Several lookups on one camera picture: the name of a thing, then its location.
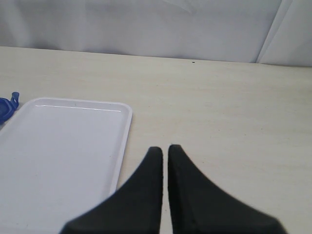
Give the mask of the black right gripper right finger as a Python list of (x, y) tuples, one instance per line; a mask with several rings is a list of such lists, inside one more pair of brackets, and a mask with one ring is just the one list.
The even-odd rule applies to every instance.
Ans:
[(168, 149), (168, 197), (175, 234), (285, 234), (282, 224), (210, 181), (180, 145)]

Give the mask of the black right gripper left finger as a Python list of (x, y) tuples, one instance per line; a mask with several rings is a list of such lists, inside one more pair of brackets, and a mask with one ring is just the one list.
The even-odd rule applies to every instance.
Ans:
[(163, 199), (163, 153), (150, 147), (130, 178), (108, 199), (67, 222), (62, 234), (157, 234)]

